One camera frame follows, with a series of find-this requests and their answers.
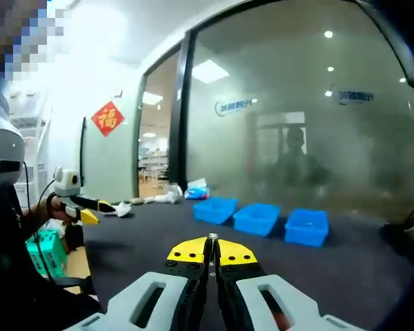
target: company logo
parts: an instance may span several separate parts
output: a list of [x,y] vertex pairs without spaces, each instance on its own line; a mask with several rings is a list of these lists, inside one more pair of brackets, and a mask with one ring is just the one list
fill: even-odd
[[215,104],[215,112],[218,116],[224,117],[234,112],[240,112],[241,110],[253,105],[256,99],[239,100],[230,103],[217,102]]
[[360,91],[339,91],[339,104],[346,106],[349,103],[371,102],[374,94]]

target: ceiling light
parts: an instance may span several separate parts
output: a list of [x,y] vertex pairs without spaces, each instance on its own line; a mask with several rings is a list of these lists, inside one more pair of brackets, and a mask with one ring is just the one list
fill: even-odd
[[144,92],[143,94],[143,103],[147,103],[148,105],[156,105],[159,103],[163,97],[158,94],[153,94],[149,92]]
[[193,68],[192,76],[203,83],[209,84],[218,79],[227,77],[228,72],[212,60],[207,60]]

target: window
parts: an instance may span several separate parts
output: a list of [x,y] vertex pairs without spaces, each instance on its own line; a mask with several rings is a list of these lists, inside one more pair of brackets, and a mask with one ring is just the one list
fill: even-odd
[[414,89],[354,3],[288,0],[200,31],[187,180],[244,203],[402,218],[414,200]]

